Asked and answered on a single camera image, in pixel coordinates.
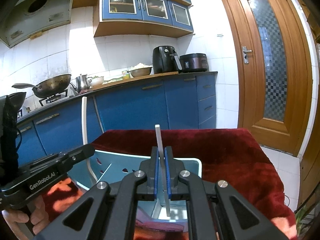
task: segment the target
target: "stove burner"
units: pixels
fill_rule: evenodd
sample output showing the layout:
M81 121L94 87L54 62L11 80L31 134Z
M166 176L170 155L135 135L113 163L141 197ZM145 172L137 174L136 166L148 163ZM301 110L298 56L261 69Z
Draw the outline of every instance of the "stove burner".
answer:
M39 100L39 103L41 104L41 106L43 106L42 101L44 101L44 100L45 100L45 102L46 102L47 104L52 103L52 102L55 102L55 101L61 99L61 95L62 95L63 93L65 93L65 94L66 94L65 97L67 97L67 95L68 95L68 89L64 90L64 91L63 91L61 94L59 94L59 95L53 95L53 96L48 97L48 98L40 99L40 100Z

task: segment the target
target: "wok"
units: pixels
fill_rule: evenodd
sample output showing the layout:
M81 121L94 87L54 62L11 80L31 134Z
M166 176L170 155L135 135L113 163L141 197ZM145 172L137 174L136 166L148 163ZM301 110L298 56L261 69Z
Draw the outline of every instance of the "wok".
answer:
M18 112L26 99L27 92L18 92L8 95L11 104L14 107L14 110Z
M13 88L23 89L32 87L33 93L36 97L47 98L59 93L62 93L70 84L71 75L65 74L49 78L45 81L42 81L38 85L26 84L26 83L17 83L13 84Z

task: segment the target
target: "cabinet drawer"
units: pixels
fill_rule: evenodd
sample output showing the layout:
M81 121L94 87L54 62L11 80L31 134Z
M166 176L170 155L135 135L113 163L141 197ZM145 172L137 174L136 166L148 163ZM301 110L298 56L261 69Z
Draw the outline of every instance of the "cabinet drawer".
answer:
M198 100L208 98L216 94L214 75L197 76Z
M198 101L199 124L216 114L216 96Z
M216 128L216 115L199 124L199 129L214 129Z

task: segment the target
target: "pot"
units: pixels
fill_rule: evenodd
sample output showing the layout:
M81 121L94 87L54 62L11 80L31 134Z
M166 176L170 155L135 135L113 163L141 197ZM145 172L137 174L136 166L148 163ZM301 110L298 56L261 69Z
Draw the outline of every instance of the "pot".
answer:
M128 71L128 72L130 72L130 74L133 77L141 77L141 76L150 75L151 69L152 69L152 67L144 67L144 68L134 69L134 70L131 70L131 71Z
M26 84L26 83L17 83L13 84L13 88L23 89L32 87L32 91L38 98L47 98L56 94L62 93L70 84L71 75L64 74L49 78L45 81L42 81L38 85Z
M21 109L24 100L26 99L26 94L27 92L18 92L8 95L10 102L16 112L19 112L19 110Z

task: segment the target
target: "air fryer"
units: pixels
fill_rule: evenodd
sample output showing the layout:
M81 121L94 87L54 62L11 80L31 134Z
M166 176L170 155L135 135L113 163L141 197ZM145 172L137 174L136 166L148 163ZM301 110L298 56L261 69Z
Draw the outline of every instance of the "air fryer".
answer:
M172 46L159 46L153 49L154 74L181 71L178 54Z

